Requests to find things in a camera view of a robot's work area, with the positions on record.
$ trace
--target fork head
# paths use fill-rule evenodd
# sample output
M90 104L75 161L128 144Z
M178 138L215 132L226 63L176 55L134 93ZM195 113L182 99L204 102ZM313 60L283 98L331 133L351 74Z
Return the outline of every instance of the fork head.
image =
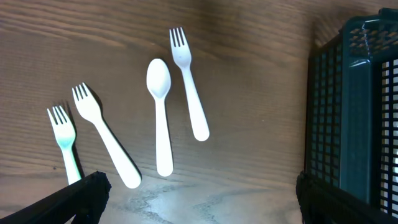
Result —
M182 27L170 29L170 44L174 62L181 68L189 68L192 61L187 38Z
M70 149L76 139L75 128L61 106L53 106L52 109L55 120L49 109L47 109L47 112L49 113L51 125L54 130L55 140L57 140L61 149Z
M81 117L94 124L102 119L100 106L85 83L72 88L72 93Z

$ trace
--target spoon handle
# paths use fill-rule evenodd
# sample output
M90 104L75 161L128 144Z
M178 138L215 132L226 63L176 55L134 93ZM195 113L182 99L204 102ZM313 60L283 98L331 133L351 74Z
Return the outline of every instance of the spoon handle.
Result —
M193 135L198 141L206 141L210 135L209 127L207 125L205 112L203 112L203 108L201 107L195 83L193 82L191 70L189 68L182 69L182 77L187 94Z
M167 177L173 172L173 155L166 120L164 99L156 100L156 166L157 172Z

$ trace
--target wooden surface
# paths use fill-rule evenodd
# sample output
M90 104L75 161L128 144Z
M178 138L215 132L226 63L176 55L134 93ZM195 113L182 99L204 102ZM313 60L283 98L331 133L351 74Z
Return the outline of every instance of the wooden surface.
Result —
M0 217L67 186L46 108L69 103L84 173L107 173L101 223L300 223L307 57L344 21L398 7L389 0L1 0ZM169 31L183 26L210 138L192 134ZM155 167L146 70L162 58L175 170ZM122 183L72 87L86 82L143 175Z

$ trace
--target basket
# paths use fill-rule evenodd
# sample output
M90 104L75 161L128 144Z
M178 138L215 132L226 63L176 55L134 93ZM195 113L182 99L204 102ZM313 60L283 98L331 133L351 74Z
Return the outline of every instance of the basket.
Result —
M305 152L308 175L398 217L398 10L310 54Z

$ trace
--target crate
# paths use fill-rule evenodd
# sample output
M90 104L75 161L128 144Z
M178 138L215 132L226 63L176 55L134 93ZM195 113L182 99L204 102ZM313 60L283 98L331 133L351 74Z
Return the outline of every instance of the crate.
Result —
M306 173L398 217L398 10L310 54L305 152Z

